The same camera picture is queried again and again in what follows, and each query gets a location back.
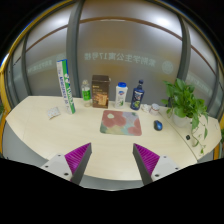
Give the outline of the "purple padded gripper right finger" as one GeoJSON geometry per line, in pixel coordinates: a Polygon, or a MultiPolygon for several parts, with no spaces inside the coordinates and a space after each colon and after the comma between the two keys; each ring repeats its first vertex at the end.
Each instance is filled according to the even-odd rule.
{"type": "Polygon", "coordinates": [[[179,170],[178,165],[168,156],[159,156],[136,143],[133,144],[133,156],[144,185],[148,185],[179,170]]]}

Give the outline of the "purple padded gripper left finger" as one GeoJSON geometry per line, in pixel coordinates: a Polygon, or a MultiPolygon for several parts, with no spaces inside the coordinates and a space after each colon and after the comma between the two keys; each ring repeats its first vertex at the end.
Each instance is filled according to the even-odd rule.
{"type": "Polygon", "coordinates": [[[79,185],[91,154],[91,144],[87,143],[66,155],[55,155],[42,166],[42,169],[79,185]]]}

